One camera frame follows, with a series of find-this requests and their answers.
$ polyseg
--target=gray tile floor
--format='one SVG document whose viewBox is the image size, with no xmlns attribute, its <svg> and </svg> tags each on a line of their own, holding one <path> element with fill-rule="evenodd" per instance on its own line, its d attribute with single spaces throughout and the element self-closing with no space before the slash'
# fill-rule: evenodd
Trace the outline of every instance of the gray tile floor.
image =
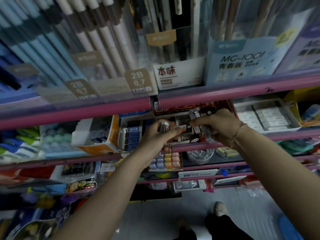
<svg viewBox="0 0 320 240">
<path fill-rule="evenodd" d="M 209 205 L 216 201 L 226 204 L 233 222 L 253 239 L 283 240 L 278 227 L 282 211 L 270 195 L 242 187 L 216 189 L 215 193 L 187 191 L 180 199 L 129 204 L 112 240 L 172 240 L 178 237 L 179 216 L 188 220 L 198 240 L 211 240 L 203 221 Z"/>
</svg>

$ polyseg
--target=person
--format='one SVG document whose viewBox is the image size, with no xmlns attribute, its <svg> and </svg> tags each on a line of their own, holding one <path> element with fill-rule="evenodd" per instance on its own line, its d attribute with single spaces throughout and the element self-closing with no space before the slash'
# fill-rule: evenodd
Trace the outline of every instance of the person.
<svg viewBox="0 0 320 240">
<path fill-rule="evenodd" d="M 162 121 L 156 121 L 149 126 L 137 148 L 52 239 L 111 239 L 140 173 L 148 167 L 166 141 L 181 133 L 180 128 L 175 128 L 160 134 L 158 129 Z M 304 239 L 320 239 L 320 178 L 316 174 L 306 169 L 276 143 L 243 124 L 227 109 L 196 118 L 190 125 L 212 127 L 217 132 L 214 135 L 215 140 L 239 152 Z M 232 227 L 232 221 L 223 204 L 218 203 L 214 211 L 215 214 L 206 218 L 205 225 L 215 238 L 218 232 L 239 234 L 238 230 L 234 231 L 234 227 L 228 230 Z"/>
</svg>

